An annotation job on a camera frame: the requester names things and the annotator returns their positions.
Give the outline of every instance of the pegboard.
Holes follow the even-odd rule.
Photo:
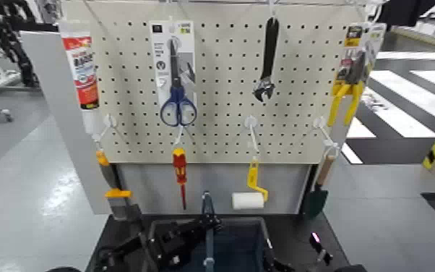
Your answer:
[[[319,163],[323,138],[311,124],[327,117],[332,78],[356,8],[277,5],[280,21],[272,98],[252,90],[261,75],[265,4],[154,1],[68,1],[68,19],[88,20],[98,65],[101,110],[119,123],[103,147],[114,163],[170,163],[177,128],[161,122],[155,91],[150,20],[194,21],[198,117],[182,136],[189,163],[248,163],[255,151],[244,119],[255,128],[262,163]]]

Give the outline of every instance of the purple light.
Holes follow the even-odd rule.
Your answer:
[[[314,237],[314,239],[315,239],[315,242],[318,242],[318,243],[320,243],[320,239],[319,239],[319,236],[317,236],[317,234],[316,234],[315,232],[312,232],[312,236]]]

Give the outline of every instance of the yellow pliers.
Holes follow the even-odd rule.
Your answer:
[[[344,125],[349,125],[350,121],[353,119],[356,109],[358,108],[361,95],[364,90],[363,76],[366,65],[366,54],[364,51],[358,53],[358,56],[353,64],[351,65],[348,73],[345,75],[343,82],[340,82],[340,77],[336,79],[336,84],[332,88],[332,95],[334,96],[334,101],[330,107],[329,120],[327,121],[327,126],[331,127],[335,123],[337,117],[337,111],[339,105],[344,95],[352,95],[353,101],[351,102],[348,112],[344,118]]]

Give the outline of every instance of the orange tool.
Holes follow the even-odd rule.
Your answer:
[[[176,148],[173,154],[173,167],[176,169],[177,183],[181,185],[182,207],[186,209],[186,151],[183,148]]]

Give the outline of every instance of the pegboard hook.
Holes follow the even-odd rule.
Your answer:
[[[332,149],[334,149],[334,158],[337,158],[339,156],[339,144],[337,144],[336,142],[334,142],[331,139],[331,137],[329,136],[329,133],[327,133],[327,131],[325,131],[324,125],[325,125],[325,119],[323,116],[321,116],[321,117],[317,117],[314,120],[312,127],[314,127],[314,129],[319,129],[325,137],[324,145],[326,147],[326,150],[324,152],[324,158],[326,158],[327,155],[329,155],[329,153],[330,153],[330,151],[332,151]]]
[[[252,115],[250,115],[246,119],[244,119],[244,126],[245,126],[245,128],[249,129],[250,134],[251,134],[251,141],[253,143],[253,149],[255,149],[255,151],[257,153],[259,153],[257,138],[254,135],[254,127],[257,124],[258,124],[258,120]]]
[[[180,124],[180,125],[178,126],[178,135],[177,135],[177,137],[176,137],[176,141],[173,142],[172,149],[173,149],[174,147],[176,147],[176,145],[178,145],[179,143],[181,143],[181,138],[182,138],[182,134],[183,134],[183,133],[184,133],[184,126]]]
[[[113,117],[111,114],[106,114],[103,118],[103,123],[105,124],[105,129],[101,133],[94,133],[91,135],[91,138],[95,141],[96,145],[99,149],[103,149],[103,146],[101,145],[101,140],[106,135],[108,130],[114,129],[119,135],[120,132],[116,129],[118,126],[118,122],[116,121],[115,117]]]
[[[389,0],[345,0],[346,4],[352,4],[356,7],[359,17],[363,17],[364,22],[372,22],[373,24],[378,21],[383,5],[387,2],[389,2]],[[366,5],[375,6],[376,12],[372,21],[369,21],[369,15],[366,12]]]
[[[270,8],[270,16],[275,18],[277,15],[277,11],[275,9],[275,0],[268,0],[268,7]]]

